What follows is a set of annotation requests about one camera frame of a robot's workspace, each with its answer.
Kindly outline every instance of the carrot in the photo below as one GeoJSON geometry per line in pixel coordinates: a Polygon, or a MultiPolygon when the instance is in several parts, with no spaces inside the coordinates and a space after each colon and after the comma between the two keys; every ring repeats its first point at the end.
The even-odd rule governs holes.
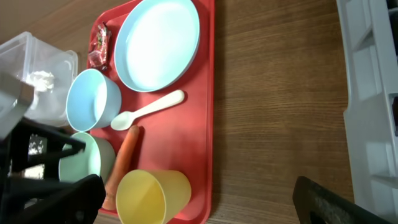
{"type": "Polygon", "coordinates": [[[104,209],[116,209],[116,191],[118,190],[120,181],[129,171],[131,156],[132,152],[134,151],[134,147],[136,146],[138,135],[138,126],[131,126],[119,149],[111,176],[105,184],[106,197],[104,203],[102,204],[104,209]]]}

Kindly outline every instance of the cup rim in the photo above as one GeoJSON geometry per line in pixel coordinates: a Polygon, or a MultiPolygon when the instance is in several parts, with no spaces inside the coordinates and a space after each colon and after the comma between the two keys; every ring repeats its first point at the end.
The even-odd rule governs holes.
{"type": "Polygon", "coordinates": [[[93,125],[91,125],[89,128],[86,128],[86,129],[77,129],[71,122],[70,122],[70,118],[69,118],[69,110],[68,110],[68,105],[69,105],[69,96],[70,96],[70,93],[71,93],[71,91],[72,91],[72,88],[73,88],[73,85],[78,81],[78,80],[81,80],[81,78],[80,77],[82,77],[83,75],[86,75],[86,74],[90,74],[91,72],[93,72],[93,73],[95,73],[95,74],[97,74],[99,77],[101,77],[100,79],[102,79],[105,83],[106,83],[106,80],[105,80],[105,77],[104,77],[104,75],[99,71],[99,70],[97,70],[97,69],[94,69],[94,68],[88,68],[88,69],[85,69],[85,70],[83,70],[82,72],[80,72],[79,73],[79,75],[77,75],[77,77],[75,78],[75,80],[73,81],[73,83],[70,85],[70,88],[69,88],[69,90],[68,90],[68,95],[67,95],[67,103],[66,103],[66,107],[65,107],[65,111],[66,111],[66,114],[67,114],[67,120],[68,120],[68,123],[69,123],[69,125],[74,129],[74,130],[76,130],[76,131],[79,131],[79,132],[85,132],[85,131],[89,131],[89,130],[91,130],[91,129],[93,129],[97,124],[98,124],[98,122],[101,120],[101,118],[102,118],[102,115],[104,114],[104,110],[105,110],[105,108],[101,111],[101,116],[99,116],[99,119],[97,119],[94,123],[93,123],[93,125]]]}
{"type": "MultiPolygon", "coordinates": [[[[146,174],[149,174],[149,175],[157,182],[157,185],[159,186],[160,190],[162,191],[163,201],[164,201],[163,218],[162,218],[162,222],[160,223],[160,224],[163,224],[163,223],[164,223],[164,220],[165,220],[165,218],[166,218],[166,211],[167,211],[166,196],[165,196],[165,194],[164,194],[163,187],[161,187],[160,182],[157,180],[157,178],[156,178],[153,174],[151,174],[151,172],[149,172],[149,171],[147,171],[147,170],[142,170],[142,169],[136,169],[136,170],[132,170],[132,171],[128,172],[128,173],[122,178],[122,180],[123,180],[127,175],[129,175],[129,174],[131,174],[131,173],[133,173],[133,172],[144,172],[144,173],[146,173],[146,174]]],[[[120,183],[119,183],[119,185],[118,185],[118,189],[117,189],[117,191],[116,191],[116,196],[115,196],[116,211],[119,210],[119,208],[118,208],[118,207],[119,207],[119,204],[118,204],[118,192],[119,192],[119,187],[120,187],[120,185],[121,185],[120,183]]]]}

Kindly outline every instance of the plastic plate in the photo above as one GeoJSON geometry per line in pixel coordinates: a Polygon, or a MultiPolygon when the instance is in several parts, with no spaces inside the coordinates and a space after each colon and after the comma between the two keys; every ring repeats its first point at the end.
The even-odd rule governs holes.
{"type": "Polygon", "coordinates": [[[197,52],[200,23],[191,0],[145,0],[124,21],[114,50],[121,81],[140,92],[175,82],[197,52]]]}

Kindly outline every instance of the light blue bowl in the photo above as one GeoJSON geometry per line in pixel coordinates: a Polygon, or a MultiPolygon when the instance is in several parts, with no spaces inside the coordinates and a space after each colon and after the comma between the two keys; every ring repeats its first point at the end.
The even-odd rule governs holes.
{"type": "Polygon", "coordinates": [[[69,89],[67,118],[77,131],[104,128],[111,124],[120,111],[120,89],[100,71],[82,71],[69,89]]]}
{"type": "Polygon", "coordinates": [[[200,20],[191,0],[144,0],[127,16],[114,48],[120,80],[150,92],[178,80],[196,56],[200,20]]]}

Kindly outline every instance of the candy wrapper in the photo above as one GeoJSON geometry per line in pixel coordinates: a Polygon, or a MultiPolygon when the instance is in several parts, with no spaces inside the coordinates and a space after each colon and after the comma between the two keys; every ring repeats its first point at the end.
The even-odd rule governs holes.
{"type": "Polygon", "coordinates": [[[98,25],[96,37],[90,43],[88,53],[88,61],[91,68],[98,70],[106,70],[108,67],[108,47],[111,38],[111,31],[106,27],[105,23],[98,25]]]}

